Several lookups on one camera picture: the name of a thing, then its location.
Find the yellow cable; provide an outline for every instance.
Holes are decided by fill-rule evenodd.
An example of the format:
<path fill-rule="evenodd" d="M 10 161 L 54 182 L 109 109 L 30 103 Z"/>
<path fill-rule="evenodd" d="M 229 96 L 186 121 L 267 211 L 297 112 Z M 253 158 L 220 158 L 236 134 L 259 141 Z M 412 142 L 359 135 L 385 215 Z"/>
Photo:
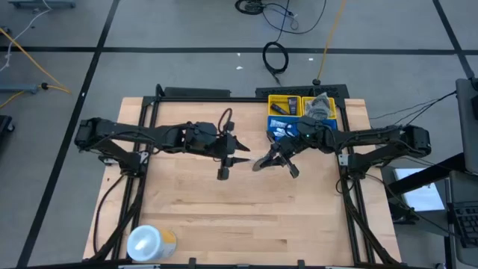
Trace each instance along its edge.
<path fill-rule="evenodd" d="M 43 67 L 41 67 L 30 55 L 28 52 L 26 52 L 21 46 L 20 44 L 18 44 L 9 34 L 7 34 L 1 27 L 0 27 L 0 32 L 3 33 L 4 36 L 6 36 L 13 44 L 15 44 L 15 46 L 17 46 L 22 52 L 23 54 L 25 54 L 26 57 L 28 57 L 28 59 L 30 59 L 30 61 L 36 66 L 38 67 L 38 69 L 40 71 L 42 71 L 45 75 L 47 75 L 49 78 L 51 78 L 54 82 L 56 82 L 58 85 L 60 85 L 61 87 L 64 88 L 64 90 L 66 90 L 67 93 L 70 93 L 71 94 L 71 91 L 70 90 L 67 90 L 67 88 L 65 87 L 65 85 L 61 84 L 56 78 L 53 77 L 53 75 L 50 75 L 50 73 L 46 72 L 46 70 L 43 69 Z"/>
<path fill-rule="evenodd" d="M 341 18 L 346 2 L 347 0 L 342 0 L 341 7 L 338 10 L 337 15 L 335 16 L 335 21 L 334 21 L 334 25 L 332 26 L 332 30 L 329 33 L 329 37 L 327 37 L 326 47 L 323 50 L 322 62 L 320 62 L 320 69 L 319 69 L 319 74 L 317 75 L 317 80 L 320 79 L 320 75 L 322 74 L 322 68 L 326 62 L 327 49 L 329 48 L 330 42 L 332 42 L 332 37 L 334 36 L 335 29 L 337 28 L 337 25 L 338 25 L 338 20 Z"/>
<path fill-rule="evenodd" d="M 62 87 L 57 87 L 57 86 L 53 86 L 53 85 L 48 85 L 47 87 L 52 88 L 52 89 L 56 89 L 56 90 L 61 90 L 61 91 L 64 91 L 65 93 L 71 94 L 67 89 L 64 89 Z"/>
<path fill-rule="evenodd" d="M 18 92 L 18 93 L 15 93 L 13 94 L 7 101 L 5 101 L 5 103 L 1 104 L 0 105 L 0 109 L 2 109 L 4 106 L 6 106 L 9 102 L 11 102 L 13 99 L 15 99 L 16 97 L 22 95 L 24 93 L 24 91 L 21 91 L 21 92 Z"/>

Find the wooden tabletop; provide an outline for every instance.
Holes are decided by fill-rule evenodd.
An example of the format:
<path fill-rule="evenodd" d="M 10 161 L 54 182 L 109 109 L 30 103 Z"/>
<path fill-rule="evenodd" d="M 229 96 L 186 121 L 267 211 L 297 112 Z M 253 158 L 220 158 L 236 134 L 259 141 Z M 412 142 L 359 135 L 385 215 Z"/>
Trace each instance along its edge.
<path fill-rule="evenodd" d="M 118 122 L 137 125 L 141 102 L 142 98 L 124 98 Z M 346 105 L 350 128 L 369 129 L 364 100 L 347 99 Z M 296 179 L 286 167 L 252 172 L 255 160 L 270 148 L 265 134 L 266 103 L 162 102 L 157 125 L 187 121 L 217 124 L 226 108 L 233 110 L 233 133 L 251 149 L 237 151 L 235 156 L 252 159 L 230 168 L 228 180 L 218 181 L 219 163 L 201 156 L 161 152 L 149 163 L 140 225 L 170 229 L 178 238 L 174 255 L 161 263 L 184 264 L 195 257 L 198 264 L 296 265 L 297 259 L 304 259 L 307 265 L 353 265 L 344 204 L 335 190 L 339 178 L 335 155 L 307 149 L 294 156 L 291 160 L 300 170 Z M 132 150 L 132 143 L 118 144 Z M 373 149 L 359 146 L 356 152 Z M 376 168 L 369 173 L 380 177 Z M 118 177 L 118 167 L 105 168 L 98 201 Z M 391 256 L 400 260 L 382 184 L 366 178 L 361 186 L 371 230 Z M 124 188 L 125 180 L 105 200 L 99 246 L 117 225 Z M 91 227 L 85 258 L 93 255 L 93 222 Z M 357 225 L 356 230 L 361 260 L 366 261 Z M 129 232 L 127 228 L 120 257 L 125 256 Z"/>

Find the yellow bin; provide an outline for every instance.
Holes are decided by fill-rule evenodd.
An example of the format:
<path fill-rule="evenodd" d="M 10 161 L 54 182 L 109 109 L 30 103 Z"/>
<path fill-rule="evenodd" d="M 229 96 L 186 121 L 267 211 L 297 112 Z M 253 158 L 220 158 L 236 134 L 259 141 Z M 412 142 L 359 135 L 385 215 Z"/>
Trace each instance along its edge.
<path fill-rule="evenodd" d="M 276 104 L 279 107 L 281 107 L 282 109 L 284 109 L 285 111 L 287 111 L 288 113 L 290 113 L 289 103 L 287 101 L 287 98 L 289 98 L 289 97 L 296 97 L 297 98 L 297 115 L 282 115 L 282 114 L 279 114 L 278 112 L 275 112 L 272 108 L 270 108 L 270 106 L 272 104 Z M 300 116 L 302 116 L 302 113 L 304 111 L 304 109 L 302 108 L 302 100 L 301 100 L 300 96 L 286 96 L 286 95 L 271 94 L 268 97 L 267 106 L 268 106 L 268 110 L 269 110 L 269 116 L 273 115 L 273 116 L 298 116 L 298 117 L 300 117 Z"/>
<path fill-rule="evenodd" d="M 314 100 L 315 97 L 302 97 L 301 106 L 302 106 L 302 115 L 305 115 L 305 102 Z M 330 116 L 327 118 L 329 120 L 337 119 L 337 111 L 335 110 L 335 100 L 332 97 L 329 97 L 330 103 Z"/>

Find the white cable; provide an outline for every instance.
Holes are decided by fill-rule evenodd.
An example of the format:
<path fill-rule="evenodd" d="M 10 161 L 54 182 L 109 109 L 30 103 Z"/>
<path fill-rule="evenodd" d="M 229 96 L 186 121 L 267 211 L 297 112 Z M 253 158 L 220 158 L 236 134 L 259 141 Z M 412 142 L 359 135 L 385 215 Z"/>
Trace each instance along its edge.
<path fill-rule="evenodd" d="M 13 40 L 16 41 L 19 37 L 21 37 L 22 34 L 24 34 L 24 33 L 31 27 L 31 25 L 33 24 L 33 22 L 34 22 L 36 19 L 40 18 L 40 16 L 42 16 L 43 14 L 48 13 L 48 12 L 50 12 L 50 11 L 53 10 L 50 6 L 48 6 L 48 4 L 46 4 L 46 1 L 45 1 L 45 0 L 43 0 L 43 4 L 45 4 L 45 6 L 48 8 L 48 10 L 45 10 L 45 11 L 43 11 L 42 13 L 36 15 L 36 16 L 30 21 L 30 23 L 28 23 L 28 26 L 27 26 L 19 35 L 17 35 Z M 7 68 L 7 67 L 10 66 L 10 56 L 11 56 L 12 45 L 13 45 L 13 42 L 10 42 L 10 44 L 8 45 L 8 51 L 7 51 L 7 54 L 5 55 L 5 58 L 7 59 L 7 62 L 5 63 L 5 65 L 4 65 L 2 68 L 0 68 L 0 72 L 3 71 L 5 68 Z"/>

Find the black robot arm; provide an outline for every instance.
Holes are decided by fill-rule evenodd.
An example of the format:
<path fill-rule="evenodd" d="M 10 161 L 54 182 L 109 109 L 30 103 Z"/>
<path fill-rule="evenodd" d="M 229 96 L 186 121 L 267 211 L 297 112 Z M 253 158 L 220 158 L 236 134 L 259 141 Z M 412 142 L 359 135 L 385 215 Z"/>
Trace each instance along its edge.
<path fill-rule="evenodd" d="M 166 153 L 189 153 L 221 160 L 217 174 L 220 180 L 229 177 L 229 167 L 245 158 L 228 157 L 235 150 L 249 151 L 235 136 L 231 135 L 234 123 L 229 120 L 222 130 L 213 123 L 187 122 L 174 126 L 147 128 L 115 123 L 101 118 L 82 120 L 75 137 L 75 145 L 82 151 L 99 151 L 99 159 L 106 164 L 117 162 L 121 172 L 127 176 L 141 176 L 148 152 L 127 152 L 113 140 L 124 140 L 151 145 Z"/>
<path fill-rule="evenodd" d="M 283 137 L 272 143 L 270 151 L 258 160 L 254 171 L 269 166 L 287 165 L 292 177 L 299 175 L 297 167 L 291 163 L 291 158 L 305 149 L 319 149 L 324 153 L 335 152 L 339 163 L 347 167 L 350 177 L 363 179 L 367 170 L 375 164 L 388 162 L 405 155 L 421 158 L 431 153 L 429 133 L 417 126 L 388 126 L 381 129 L 340 132 L 310 117 L 300 117 L 297 121 L 298 135 Z M 348 146 L 380 145 L 366 154 L 342 154 L 342 149 Z"/>

